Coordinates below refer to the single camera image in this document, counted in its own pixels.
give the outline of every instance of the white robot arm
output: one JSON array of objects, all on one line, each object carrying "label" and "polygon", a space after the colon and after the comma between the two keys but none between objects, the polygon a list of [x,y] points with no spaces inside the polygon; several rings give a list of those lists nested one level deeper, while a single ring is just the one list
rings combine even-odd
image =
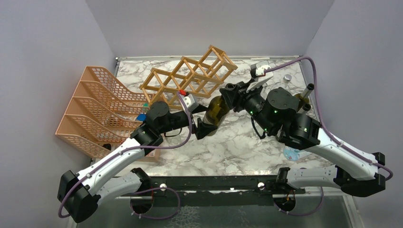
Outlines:
[{"label": "white robot arm", "polygon": [[[374,165],[374,163],[384,165],[384,155],[379,152],[368,154],[344,143],[360,153],[366,160],[349,153],[324,132],[318,121],[305,114],[297,113],[298,99],[282,88],[272,90],[266,99],[262,98],[260,96],[262,85],[272,75],[264,75],[261,78],[253,76],[257,75],[257,71],[264,72],[267,69],[269,66],[265,63],[258,67],[253,66],[251,67],[252,79],[249,82],[239,82],[236,85],[227,84],[225,88],[220,89],[221,96],[229,108],[235,112],[246,110],[268,136],[278,135],[279,142],[299,150],[315,153],[334,165],[304,170],[280,168],[277,176],[251,176],[246,181],[259,181],[254,187],[243,185],[243,183],[231,187],[234,182],[229,182],[228,186],[220,183],[217,188],[210,183],[206,186],[198,184],[196,189],[187,187],[192,191],[209,191],[223,190],[222,187],[227,186],[228,189],[260,191],[260,194],[272,195],[276,192],[284,193],[284,191],[298,190],[302,187],[318,186],[338,188],[347,194],[359,197],[366,197],[384,190],[385,177],[378,173],[378,167]],[[59,216],[65,218],[71,215],[75,222],[81,222],[90,217],[103,202],[127,193],[150,188],[153,183],[159,184],[158,181],[152,181],[151,184],[146,185],[145,182],[149,181],[150,177],[141,169],[133,170],[119,178],[114,178],[114,176],[127,165],[144,157],[159,146],[163,141],[162,133],[188,126],[189,136],[178,145],[179,147],[189,140],[192,133],[196,135],[197,139],[202,139],[217,129],[217,126],[203,123],[200,118],[198,118],[196,126],[190,112],[206,111],[206,107],[197,104],[192,95],[184,91],[181,91],[179,98],[185,111],[172,114],[165,102],[154,103],[147,112],[143,124],[135,129],[131,137],[117,149],[76,174],[71,171],[63,174],[58,191],[58,199],[62,203]],[[177,190],[178,188],[187,189],[184,186],[168,185],[168,187]],[[66,216],[61,214],[63,207],[69,213]]]}]

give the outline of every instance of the bottle neck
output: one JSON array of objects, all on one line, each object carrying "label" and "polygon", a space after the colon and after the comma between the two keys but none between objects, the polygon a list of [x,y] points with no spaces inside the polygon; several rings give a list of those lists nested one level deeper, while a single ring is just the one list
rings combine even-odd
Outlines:
[{"label": "bottle neck", "polygon": [[284,83],[284,84],[288,84],[288,83],[289,83],[289,81],[287,81],[287,80],[283,79],[283,83]]}]

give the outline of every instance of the white marble surface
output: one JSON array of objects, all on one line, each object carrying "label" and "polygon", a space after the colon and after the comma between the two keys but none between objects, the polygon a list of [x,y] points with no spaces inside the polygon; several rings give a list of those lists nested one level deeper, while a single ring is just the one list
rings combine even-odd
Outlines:
[{"label": "white marble surface", "polygon": [[[272,67],[281,65],[289,60],[271,59]],[[136,60],[122,61],[119,66],[117,78],[133,92],[141,92],[139,85],[147,78],[151,68],[159,68],[171,71],[179,60]],[[255,60],[233,60],[238,69],[226,80],[226,83],[237,83],[250,79],[249,66],[259,61]],[[293,79],[290,82],[292,94],[300,93],[305,88],[305,82],[299,64],[274,72],[274,77],[269,81],[272,83],[282,79],[284,74],[290,74]],[[215,96],[220,95],[218,89],[211,98],[202,98],[200,103],[208,105]],[[283,153],[283,145],[274,137],[266,137],[260,140],[252,129],[250,118],[246,112],[230,112],[220,126],[214,137],[206,137],[197,140],[194,135],[183,147],[173,150],[162,150],[159,162],[135,162],[126,167],[118,175],[128,173],[132,168],[140,167],[150,176],[193,176],[193,175],[262,175],[277,174],[280,167],[291,168],[317,168],[330,165],[330,162],[311,154],[298,161],[288,161]],[[174,145],[183,140],[188,133],[184,129],[181,138],[176,137],[165,141],[162,146]]]}]

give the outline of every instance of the orange plastic file organizer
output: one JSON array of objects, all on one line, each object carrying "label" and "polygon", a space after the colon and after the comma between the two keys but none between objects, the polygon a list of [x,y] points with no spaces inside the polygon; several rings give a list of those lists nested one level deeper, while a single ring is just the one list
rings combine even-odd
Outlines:
[{"label": "orange plastic file organizer", "polygon": [[[142,123],[135,119],[148,111],[146,103],[144,94],[131,92],[105,68],[87,66],[56,135],[91,158],[103,158],[111,152],[104,144],[114,150]],[[154,150],[141,161],[157,162],[159,155]]]}]

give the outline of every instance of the purple cable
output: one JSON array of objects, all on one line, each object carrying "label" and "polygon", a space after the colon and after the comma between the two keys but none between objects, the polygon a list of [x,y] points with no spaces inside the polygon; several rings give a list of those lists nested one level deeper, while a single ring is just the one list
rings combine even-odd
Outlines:
[{"label": "purple cable", "polygon": [[[267,70],[264,71],[264,73],[266,74],[266,73],[268,73],[268,72],[272,72],[272,71],[281,69],[281,68],[283,68],[283,67],[287,67],[287,66],[289,66],[289,65],[291,65],[291,64],[294,64],[294,63],[296,63],[296,62],[298,62],[298,61],[301,61],[301,60],[303,60],[303,59],[309,60],[309,62],[310,62],[311,65],[312,65],[312,71],[313,71],[313,76],[314,76],[314,84],[315,84],[315,87],[316,87],[315,90],[314,90],[314,94],[315,94],[315,98],[316,98],[315,101],[316,101],[316,107],[317,107],[317,114],[318,114],[318,116],[319,116],[319,120],[322,121],[321,124],[322,124],[323,131],[329,136],[329,138],[330,138],[331,140],[335,141],[336,144],[341,145],[341,142],[340,142],[339,140],[337,140],[337,139],[331,134],[331,132],[327,129],[325,123],[323,122],[322,111],[320,110],[319,96],[318,96],[318,91],[317,91],[318,86],[317,86],[316,66],[315,66],[314,60],[313,60],[312,58],[310,58],[310,57],[308,57],[308,56],[301,56],[301,57],[298,57],[298,58],[296,58],[296,59],[294,59],[294,60],[292,60],[292,61],[289,61],[289,62],[287,62],[287,63],[284,63],[284,64],[282,64],[282,65],[280,65],[280,66],[276,66],[276,67],[274,67],[274,68],[267,69]],[[347,147],[347,146],[345,146],[345,145],[341,145],[341,147],[342,147],[343,149],[345,149],[346,151],[350,152],[351,154],[353,154],[354,156],[360,158],[361,160],[363,160],[363,161],[365,161],[365,162],[367,162],[367,163],[369,163],[369,164],[373,164],[373,165],[375,165],[375,166],[377,166],[377,167],[379,167],[379,168],[382,168],[382,169],[386,170],[386,171],[389,173],[389,176],[386,178],[387,181],[390,180],[390,179],[393,177],[393,172],[392,172],[392,170],[390,170],[389,168],[385,167],[384,165],[381,165],[381,164],[379,164],[379,163],[373,163],[370,159],[367,159],[366,157],[360,155],[359,153],[355,152],[354,150],[352,150],[351,148],[349,148],[349,147]]]},{"label": "purple cable", "polygon": [[[133,147],[128,147],[128,148],[122,150],[122,154],[124,152],[135,150],[135,149],[175,149],[175,148],[178,148],[178,147],[181,147],[181,146],[185,145],[189,141],[190,136],[192,135],[192,117],[191,117],[191,114],[190,114],[188,108],[186,107],[185,102],[181,98],[179,92],[177,92],[177,95],[178,95],[179,101],[184,106],[185,113],[188,116],[188,120],[189,120],[189,134],[188,134],[188,137],[185,139],[185,141],[183,141],[182,143],[180,143],[179,145],[176,145],[176,146],[166,146],[166,147],[163,147],[163,146],[133,146]],[[108,158],[106,161],[101,163],[99,166],[95,167],[91,172],[89,172],[89,174],[92,176],[96,171],[101,169],[104,165],[108,164],[111,160],[113,160],[117,156],[120,156],[120,154],[118,154],[118,153],[114,154],[112,157]],[[59,211],[58,211],[59,218],[67,218],[67,217],[70,216],[70,214],[62,215],[63,207],[64,207],[67,199],[70,197],[71,193],[86,179],[88,179],[87,176],[84,176],[82,179],[80,179],[75,185],[73,185],[72,188],[70,188],[70,190],[64,196],[62,202],[60,203],[60,207],[59,207]]]},{"label": "purple cable", "polygon": [[146,192],[149,192],[149,191],[161,190],[161,189],[167,189],[167,190],[169,190],[169,191],[175,193],[176,197],[178,198],[178,207],[176,208],[176,211],[175,211],[173,214],[168,215],[168,216],[165,216],[165,217],[151,217],[151,216],[147,216],[147,215],[143,215],[143,214],[137,214],[137,213],[133,210],[133,205],[132,205],[132,203],[130,203],[130,209],[131,209],[132,212],[133,212],[132,215],[135,214],[135,215],[137,215],[137,216],[139,216],[139,217],[146,218],[146,219],[164,220],[164,219],[170,219],[170,218],[172,218],[173,216],[175,216],[176,214],[178,214],[179,211],[181,210],[181,198],[179,197],[179,194],[178,194],[175,190],[173,190],[173,189],[171,189],[171,188],[168,188],[168,187],[166,187],[166,188],[152,188],[152,189],[147,189],[147,190],[144,190],[144,191],[133,192],[132,194],[142,194],[142,193],[146,193]]},{"label": "purple cable", "polygon": [[301,217],[301,216],[312,215],[313,213],[317,212],[322,207],[324,199],[325,199],[325,195],[324,195],[324,192],[323,192],[323,188],[320,187],[320,202],[319,202],[318,206],[315,209],[313,209],[312,211],[310,211],[310,212],[302,213],[302,214],[297,214],[297,213],[292,213],[292,212],[287,213],[286,211],[280,209],[277,206],[277,204],[274,204],[274,205],[279,209],[279,211],[281,211],[284,214]]}]

